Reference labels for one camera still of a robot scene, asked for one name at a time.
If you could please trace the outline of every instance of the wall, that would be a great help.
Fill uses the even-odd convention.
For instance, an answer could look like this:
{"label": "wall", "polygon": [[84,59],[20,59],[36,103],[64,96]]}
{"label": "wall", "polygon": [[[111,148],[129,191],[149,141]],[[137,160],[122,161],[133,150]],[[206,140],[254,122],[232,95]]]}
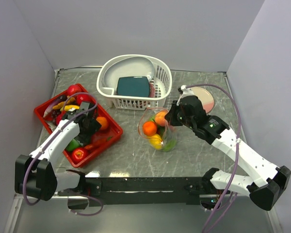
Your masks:
{"label": "wall", "polygon": [[0,232],[14,196],[14,165],[37,143],[35,106],[51,94],[54,71],[11,0],[0,0]]}
{"label": "wall", "polygon": [[227,71],[264,2],[14,1],[55,69],[145,54],[195,71]]}
{"label": "wall", "polygon": [[[291,169],[291,0],[266,0],[227,73],[250,145]],[[291,179],[276,204],[291,233]]]}

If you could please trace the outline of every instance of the plate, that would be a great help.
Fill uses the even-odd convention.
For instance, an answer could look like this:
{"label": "plate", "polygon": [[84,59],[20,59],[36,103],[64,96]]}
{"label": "plate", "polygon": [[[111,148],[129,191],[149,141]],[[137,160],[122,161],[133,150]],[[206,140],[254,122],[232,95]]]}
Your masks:
{"label": "plate", "polygon": [[145,57],[130,57],[110,66],[103,77],[103,83],[105,87],[116,90],[119,78],[146,76],[151,81],[154,73],[154,66],[149,59]]}
{"label": "plate", "polygon": [[210,92],[198,86],[191,87],[191,90],[202,102],[206,113],[210,112],[214,106],[214,100]]}

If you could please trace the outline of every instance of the eggplant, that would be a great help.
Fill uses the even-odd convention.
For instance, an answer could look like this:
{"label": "eggplant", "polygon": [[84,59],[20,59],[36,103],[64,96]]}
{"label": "eggplant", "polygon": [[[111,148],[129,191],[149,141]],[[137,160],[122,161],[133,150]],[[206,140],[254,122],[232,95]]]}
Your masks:
{"label": "eggplant", "polygon": [[56,100],[54,100],[44,111],[43,118],[45,118],[53,110],[53,107],[55,105],[59,104],[60,102],[66,101],[66,100],[67,100],[66,95],[61,95],[58,98],[56,98]]}

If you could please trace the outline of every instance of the orange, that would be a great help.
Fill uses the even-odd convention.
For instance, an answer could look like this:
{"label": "orange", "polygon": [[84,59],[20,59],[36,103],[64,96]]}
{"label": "orange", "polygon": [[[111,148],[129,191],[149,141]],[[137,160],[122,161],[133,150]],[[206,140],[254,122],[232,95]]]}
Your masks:
{"label": "orange", "polygon": [[98,121],[99,124],[101,125],[100,130],[106,130],[109,127],[108,120],[103,116],[98,116],[96,118],[96,121]]}
{"label": "orange", "polygon": [[157,123],[159,126],[164,127],[165,123],[167,123],[167,121],[165,120],[165,115],[167,114],[167,110],[162,110],[159,113],[157,113],[155,115],[155,123]]}
{"label": "orange", "polygon": [[147,121],[143,124],[142,130],[146,136],[151,137],[156,134],[157,125],[153,121]]}

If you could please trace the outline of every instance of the white dish rack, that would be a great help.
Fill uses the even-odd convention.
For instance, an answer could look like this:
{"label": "white dish rack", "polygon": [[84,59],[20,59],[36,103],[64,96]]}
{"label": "white dish rack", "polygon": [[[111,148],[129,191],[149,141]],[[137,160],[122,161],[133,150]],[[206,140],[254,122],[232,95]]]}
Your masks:
{"label": "white dish rack", "polygon": [[[154,78],[151,84],[154,85],[155,95],[153,98],[141,98],[133,96],[118,96],[115,95],[115,89],[104,86],[104,75],[109,67],[113,64],[130,57],[145,57],[149,59],[155,68]],[[172,86],[172,76],[169,67],[161,60],[138,54],[129,54],[115,57],[109,60],[100,70],[97,78],[97,90],[103,95],[107,104],[111,107],[113,104],[118,109],[131,109],[131,110],[145,110],[147,107],[163,107],[167,96],[170,94]]]}

